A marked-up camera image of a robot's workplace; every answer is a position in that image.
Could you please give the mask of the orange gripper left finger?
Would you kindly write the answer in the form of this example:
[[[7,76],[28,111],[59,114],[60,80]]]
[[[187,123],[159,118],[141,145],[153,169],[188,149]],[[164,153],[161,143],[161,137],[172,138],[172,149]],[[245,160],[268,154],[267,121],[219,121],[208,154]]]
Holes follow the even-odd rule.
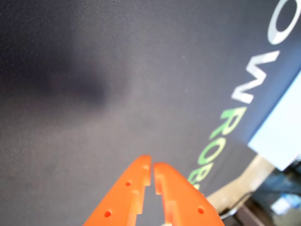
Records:
[[[143,212],[145,188],[151,184],[151,156],[142,155],[123,172],[104,196],[86,226],[134,226]]]

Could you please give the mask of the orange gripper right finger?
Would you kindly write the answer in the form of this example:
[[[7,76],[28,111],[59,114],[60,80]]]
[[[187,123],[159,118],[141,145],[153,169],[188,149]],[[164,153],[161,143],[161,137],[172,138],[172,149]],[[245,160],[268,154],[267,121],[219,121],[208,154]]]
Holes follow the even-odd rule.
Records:
[[[157,195],[161,195],[165,222],[174,226],[222,226],[216,209],[174,167],[154,164]]]

